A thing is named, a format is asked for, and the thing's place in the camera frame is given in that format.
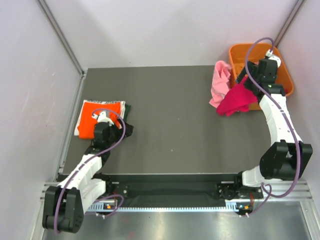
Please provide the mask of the magenta t shirt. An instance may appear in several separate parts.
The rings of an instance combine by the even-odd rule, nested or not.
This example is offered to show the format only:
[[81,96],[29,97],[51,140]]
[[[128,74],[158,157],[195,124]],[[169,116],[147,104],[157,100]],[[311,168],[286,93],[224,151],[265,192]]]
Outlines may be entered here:
[[216,108],[216,112],[220,116],[229,117],[236,112],[248,112],[250,104],[258,102],[257,97],[244,86],[247,79],[247,76],[244,77],[240,83],[236,83],[225,95]]

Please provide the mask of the light pink t shirt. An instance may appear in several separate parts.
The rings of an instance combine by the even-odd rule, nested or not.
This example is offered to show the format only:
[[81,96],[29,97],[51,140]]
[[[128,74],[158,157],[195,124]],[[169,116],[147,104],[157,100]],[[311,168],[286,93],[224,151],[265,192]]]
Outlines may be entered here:
[[217,108],[230,90],[232,67],[223,60],[216,62],[211,83],[209,104]]

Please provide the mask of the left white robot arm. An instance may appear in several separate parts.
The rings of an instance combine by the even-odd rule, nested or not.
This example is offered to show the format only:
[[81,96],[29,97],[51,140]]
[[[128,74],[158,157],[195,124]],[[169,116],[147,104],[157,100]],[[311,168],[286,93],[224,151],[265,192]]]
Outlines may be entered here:
[[45,191],[42,227],[56,233],[77,233],[89,207],[99,198],[109,198],[111,183],[94,175],[105,165],[111,149],[133,133],[126,122],[120,126],[100,122],[94,126],[93,139],[79,164],[58,185]]

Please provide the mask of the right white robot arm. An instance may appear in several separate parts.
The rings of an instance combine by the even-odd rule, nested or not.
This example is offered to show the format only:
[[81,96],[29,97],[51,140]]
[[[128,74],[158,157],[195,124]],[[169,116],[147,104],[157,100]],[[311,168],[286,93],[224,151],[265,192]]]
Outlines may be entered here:
[[282,84],[276,83],[277,71],[276,60],[263,58],[258,63],[247,61],[236,79],[257,98],[271,141],[259,165],[243,171],[242,180],[233,185],[233,192],[239,198],[245,198],[252,188],[262,184],[280,181],[296,183],[313,154],[312,146],[302,141],[293,126],[285,89]]

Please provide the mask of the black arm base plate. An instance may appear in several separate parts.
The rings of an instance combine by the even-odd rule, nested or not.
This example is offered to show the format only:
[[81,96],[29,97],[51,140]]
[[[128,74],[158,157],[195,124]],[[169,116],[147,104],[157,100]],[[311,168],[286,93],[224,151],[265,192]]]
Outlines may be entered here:
[[241,184],[237,173],[107,174],[95,179],[106,182],[106,193],[121,194],[127,208],[224,207],[226,200],[255,201],[263,198],[261,187]]

